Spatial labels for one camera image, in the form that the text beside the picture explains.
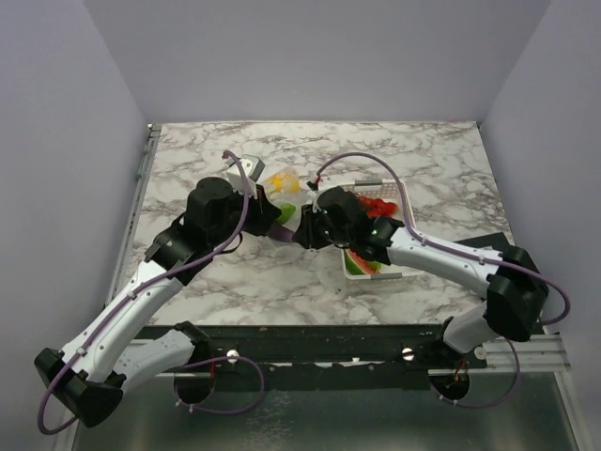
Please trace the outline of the clear zip top bag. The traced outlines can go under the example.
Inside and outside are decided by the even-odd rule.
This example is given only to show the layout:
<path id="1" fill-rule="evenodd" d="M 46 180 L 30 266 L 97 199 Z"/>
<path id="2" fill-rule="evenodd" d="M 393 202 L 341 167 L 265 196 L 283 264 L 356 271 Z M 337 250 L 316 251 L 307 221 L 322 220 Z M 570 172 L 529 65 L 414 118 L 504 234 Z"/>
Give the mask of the clear zip top bag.
<path id="1" fill-rule="evenodd" d="M 283 257 L 296 245 L 292 238 L 301 221 L 301 208 L 308 193 L 301 186 L 299 172 L 292 166 L 281 168 L 261 181 L 268 201 L 280 210 L 266 241 L 270 257 Z"/>

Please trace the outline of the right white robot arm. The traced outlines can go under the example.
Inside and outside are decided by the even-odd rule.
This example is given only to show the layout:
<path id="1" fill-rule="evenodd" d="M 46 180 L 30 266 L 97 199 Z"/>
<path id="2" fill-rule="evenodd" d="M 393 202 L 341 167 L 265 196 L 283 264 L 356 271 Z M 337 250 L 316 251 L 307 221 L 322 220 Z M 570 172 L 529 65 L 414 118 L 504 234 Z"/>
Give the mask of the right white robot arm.
<path id="1" fill-rule="evenodd" d="M 305 249 L 346 248 L 365 260 L 428 272 L 475 293 L 481 303 L 447 319 L 431 345 L 433 360 L 443 367 L 497 337 L 529 341 L 548 296 L 525 250 L 510 246 L 499 252 L 432 240 L 408 222 L 370 216 L 360 199 L 341 187 L 302 207 L 293 241 Z"/>

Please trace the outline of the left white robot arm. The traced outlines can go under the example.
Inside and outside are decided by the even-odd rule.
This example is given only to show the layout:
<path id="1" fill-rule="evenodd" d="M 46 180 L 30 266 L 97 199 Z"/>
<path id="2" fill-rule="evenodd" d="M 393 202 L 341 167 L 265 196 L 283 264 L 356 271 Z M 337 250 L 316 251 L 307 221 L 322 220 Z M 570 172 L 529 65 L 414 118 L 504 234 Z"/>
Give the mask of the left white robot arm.
<path id="1" fill-rule="evenodd" d="M 136 349 L 128 346 L 150 318 L 241 233 L 265 236 L 281 211 L 251 179 L 201 179 L 186 209 L 153 240 L 126 286 L 75 338 L 59 350 L 45 348 L 34 360 L 46 392 L 84 426 L 104 422 L 124 395 L 168 369 L 197 370 L 242 361 L 220 352 L 209 337 L 184 321 Z"/>

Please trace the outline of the red strawberry pile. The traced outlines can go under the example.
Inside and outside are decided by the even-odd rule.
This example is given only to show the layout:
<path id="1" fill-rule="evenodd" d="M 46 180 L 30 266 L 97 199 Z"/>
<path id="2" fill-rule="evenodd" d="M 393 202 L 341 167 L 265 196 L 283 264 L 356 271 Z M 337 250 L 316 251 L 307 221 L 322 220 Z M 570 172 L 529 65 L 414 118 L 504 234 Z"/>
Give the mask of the red strawberry pile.
<path id="1" fill-rule="evenodd" d="M 358 197 L 363 209 L 366 211 L 367 216 L 370 218 L 378 217 L 393 217 L 398 211 L 398 205 L 394 202 L 384 201 L 383 199 L 376 197 Z"/>

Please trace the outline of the green lime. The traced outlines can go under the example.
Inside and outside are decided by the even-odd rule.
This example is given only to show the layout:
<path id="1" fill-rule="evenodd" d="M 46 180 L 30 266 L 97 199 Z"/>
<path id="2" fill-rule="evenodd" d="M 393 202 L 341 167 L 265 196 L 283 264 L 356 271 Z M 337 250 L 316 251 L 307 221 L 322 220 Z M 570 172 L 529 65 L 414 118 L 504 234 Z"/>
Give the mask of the green lime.
<path id="1" fill-rule="evenodd" d="M 282 205 L 279 206 L 279 209 L 281 211 L 281 214 L 276 219 L 276 222 L 279 225 L 284 225 L 293 217 L 297 208 L 293 204 L 283 203 Z"/>

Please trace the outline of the yellow lemon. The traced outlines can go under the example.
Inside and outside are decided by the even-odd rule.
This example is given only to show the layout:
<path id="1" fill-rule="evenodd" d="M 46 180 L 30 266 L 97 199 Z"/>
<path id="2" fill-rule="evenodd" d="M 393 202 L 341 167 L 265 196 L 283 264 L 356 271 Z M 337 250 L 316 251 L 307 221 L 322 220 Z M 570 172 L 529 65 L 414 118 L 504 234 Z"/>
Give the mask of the yellow lemon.
<path id="1" fill-rule="evenodd" d="M 280 171 L 268 177 L 264 183 L 268 194 L 295 194 L 300 190 L 300 178 L 296 173 Z"/>

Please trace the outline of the purple eggplant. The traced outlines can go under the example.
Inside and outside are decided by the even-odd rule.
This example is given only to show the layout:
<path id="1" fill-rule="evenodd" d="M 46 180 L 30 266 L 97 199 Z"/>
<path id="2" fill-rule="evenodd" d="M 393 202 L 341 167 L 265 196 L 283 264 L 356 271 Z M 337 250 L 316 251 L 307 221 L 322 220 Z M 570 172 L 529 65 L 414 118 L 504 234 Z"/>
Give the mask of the purple eggplant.
<path id="1" fill-rule="evenodd" d="M 275 224 L 270 230 L 270 237 L 278 242 L 293 243 L 294 232 L 283 225 Z"/>

